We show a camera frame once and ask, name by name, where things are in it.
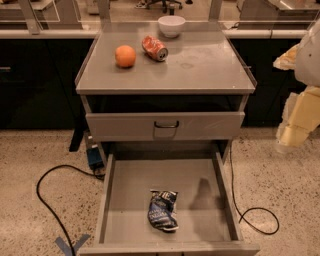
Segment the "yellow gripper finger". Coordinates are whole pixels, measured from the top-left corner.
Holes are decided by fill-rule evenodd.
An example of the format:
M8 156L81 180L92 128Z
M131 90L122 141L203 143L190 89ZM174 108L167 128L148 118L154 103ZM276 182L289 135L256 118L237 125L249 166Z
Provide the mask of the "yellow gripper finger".
M291 93L276 133L276 150L289 153L298 148L319 125L320 88L307 86L300 94Z
M291 47L273 62L273 66L280 70L294 70L296 66L296 55L298 44Z

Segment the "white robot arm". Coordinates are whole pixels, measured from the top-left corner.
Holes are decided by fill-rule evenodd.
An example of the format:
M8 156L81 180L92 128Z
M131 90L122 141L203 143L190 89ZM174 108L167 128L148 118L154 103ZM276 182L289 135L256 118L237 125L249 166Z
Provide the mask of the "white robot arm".
M303 92L291 93L287 98L276 133L276 150L287 153L301 146L320 125L320 20L273 66L293 70L295 79L306 85Z

